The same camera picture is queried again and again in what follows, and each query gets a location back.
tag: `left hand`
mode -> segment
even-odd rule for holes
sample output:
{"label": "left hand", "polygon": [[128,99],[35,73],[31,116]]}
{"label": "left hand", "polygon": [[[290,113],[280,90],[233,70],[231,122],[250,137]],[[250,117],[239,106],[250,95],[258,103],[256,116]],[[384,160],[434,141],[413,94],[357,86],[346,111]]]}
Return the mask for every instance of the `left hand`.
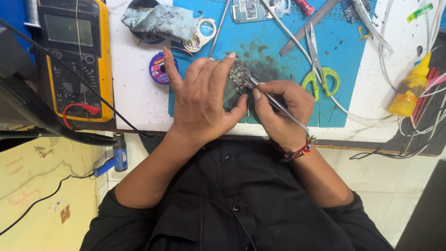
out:
{"label": "left hand", "polygon": [[243,94],[231,112],[223,109],[223,91],[235,62],[235,53],[221,61],[195,60],[187,68],[184,80],[178,74],[172,52],[163,47],[163,54],[166,73],[175,93],[174,122],[168,134],[198,150],[234,128],[246,113],[248,99],[248,95]]}

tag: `desoldering wick spool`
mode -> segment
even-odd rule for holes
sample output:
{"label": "desoldering wick spool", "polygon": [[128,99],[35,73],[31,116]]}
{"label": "desoldering wick spool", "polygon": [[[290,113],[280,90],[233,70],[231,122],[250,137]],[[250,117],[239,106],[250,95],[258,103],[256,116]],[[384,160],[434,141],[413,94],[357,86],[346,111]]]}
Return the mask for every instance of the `desoldering wick spool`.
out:
{"label": "desoldering wick spool", "polygon": [[[178,61],[174,59],[175,67],[178,71]],[[170,84],[169,78],[167,77],[166,69],[164,67],[164,54],[162,52],[156,54],[150,61],[150,75],[153,80],[158,84],[167,85]]]}

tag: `yellow bottle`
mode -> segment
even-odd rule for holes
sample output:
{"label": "yellow bottle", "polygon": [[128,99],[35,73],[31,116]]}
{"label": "yellow bottle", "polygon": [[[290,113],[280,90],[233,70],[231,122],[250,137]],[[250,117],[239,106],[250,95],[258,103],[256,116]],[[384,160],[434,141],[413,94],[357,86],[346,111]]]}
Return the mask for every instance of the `yellow bottle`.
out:
{"label": "yellow bottle", "polygon": [[398,94],[393,99],[388,112],[400,117],[410,117],[427,85],[429,61],[431,53],[426,54],[421,63],[407,76],[398,88]]}

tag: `bracelet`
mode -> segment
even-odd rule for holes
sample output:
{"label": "bracelet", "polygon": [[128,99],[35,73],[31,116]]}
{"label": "bracelet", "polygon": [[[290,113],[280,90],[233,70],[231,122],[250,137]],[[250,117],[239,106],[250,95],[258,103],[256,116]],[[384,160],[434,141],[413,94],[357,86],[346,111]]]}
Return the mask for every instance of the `bracelet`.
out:
{"label": "bracelet", "polygon": [[284,153],[284,157],[281,159],[281,162],[286,163],[289,162],[291,159],[296,159],[299,157],[302,157],[305,155],[305,157],[309,157],[310,156],[310,148],[312,146],[312,142],[316,139],[316,137],[314,135],[309,134],[309,132],[307,132],[307,137],[306,137],[306,143],[304,145],[304,147],[302,147],[301,149],[299,149],[296,152],[291,151],[290,149],[287,148],[283,148],[280,145],[278,145],[278,149],[280,152]]}

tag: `yellow multimeter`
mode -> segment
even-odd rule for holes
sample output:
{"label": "yellow multimeter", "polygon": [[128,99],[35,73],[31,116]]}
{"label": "yellow multimeter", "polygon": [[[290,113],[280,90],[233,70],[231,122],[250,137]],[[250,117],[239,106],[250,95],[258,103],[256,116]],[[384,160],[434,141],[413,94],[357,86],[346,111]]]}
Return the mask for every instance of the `yellow multimeter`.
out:
{"label": "yellow multimeter", "polygon": [[[39,0],[38,4],[43,46],[73,67],[102,98],[113,104],[109,13],[105,3],[100,0]],[[112,118],[111,109],[75,75],[49,56],[46,60],[57,115],[62,116],[70,104],[87,103],[100,108],[100,112],[87,114],[82,107],[73,106],[67,110],[66,117],[91,122],[106,122]]]}

